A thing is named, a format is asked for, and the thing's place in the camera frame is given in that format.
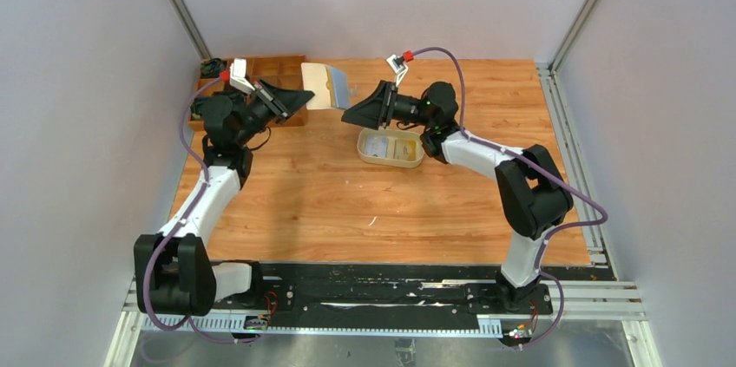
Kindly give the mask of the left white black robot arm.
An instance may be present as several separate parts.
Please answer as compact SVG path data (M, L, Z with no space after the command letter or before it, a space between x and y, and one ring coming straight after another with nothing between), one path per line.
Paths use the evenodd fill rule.
M189 112L205 131L202 152L194 154L200 176L174 216L156 233L134 244L137 304L150 317L202 317L214 304L233 297L246 309L266 297L260 264L252 260L213 262L207 243L227 205L245 186L253 163L247 144L299 112L314 97L308 90L267 82L227 84L211 95L196 95Z

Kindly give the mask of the yellow card from holder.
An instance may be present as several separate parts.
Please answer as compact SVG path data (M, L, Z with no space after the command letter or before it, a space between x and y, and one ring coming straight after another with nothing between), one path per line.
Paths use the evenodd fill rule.
M327 106L329 108L333 108L335 106L335 95L334 95L333 83L331 80L325 81L325 93L326 93Z

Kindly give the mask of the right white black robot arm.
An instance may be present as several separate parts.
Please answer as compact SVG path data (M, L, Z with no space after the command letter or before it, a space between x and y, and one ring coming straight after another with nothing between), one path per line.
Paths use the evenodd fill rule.
M363 101L342 115L345 123L377 130L392 122L422 127L420 142L431 158L493 180L505 219L512 229L509 253L496 277L496 301L506 312L518 312L530 301L541 278L543 235L559 226L573 206L570 192L555 184L561 175L547 148L494 145L464 132L456 115L456 91L434 82L416 98L381 81Z

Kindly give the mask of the blue VIP card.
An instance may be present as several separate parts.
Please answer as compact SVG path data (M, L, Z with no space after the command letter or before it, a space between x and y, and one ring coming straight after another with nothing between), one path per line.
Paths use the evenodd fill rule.
M332 95L333 107L341 110L347 110L351 106L350 88L347 81L346 73L334 67L330 68L332 78Z

